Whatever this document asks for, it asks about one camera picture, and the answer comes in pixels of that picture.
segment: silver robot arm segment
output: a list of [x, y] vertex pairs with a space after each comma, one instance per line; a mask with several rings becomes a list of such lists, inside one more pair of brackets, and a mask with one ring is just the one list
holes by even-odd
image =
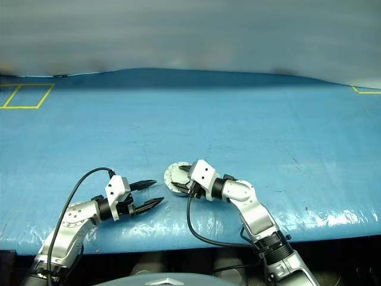
[[220, 178], [205, 160], [194, 162], [188, 178], [190, 193], [193, 189], [202, 189], [207, 200], [219, 198], [236, 206], [249, 239], [267, 262], [269, 280], [279, 286], [319, 286], [298, 252], [288, 243], [291, 237], [282, 234], [272, 215], [258, 201], [249, 182], [229, 175]]
[[[107, 198], [99, 195], [84, 203], [71, 204], [65, 211], [52, 250], [50, 274], [53, 282], [60, 283], [68, 275], [83, 252], [86, 235], [102, 220], [113, 218], [117, 221], [120, 215], [138, 215], [159, 204], [163, 198], [154, 198], [139, 207], [133, 203], [132, 191], [145, 189], [154, 183], [156, 181], [146, 180], [129, 185], [125, 177], [113, 175], [105, 187]], [[49, 234], [40, 248], [23, 286], [46, 285], [48, 251], [53, 233], [54, 231]]]

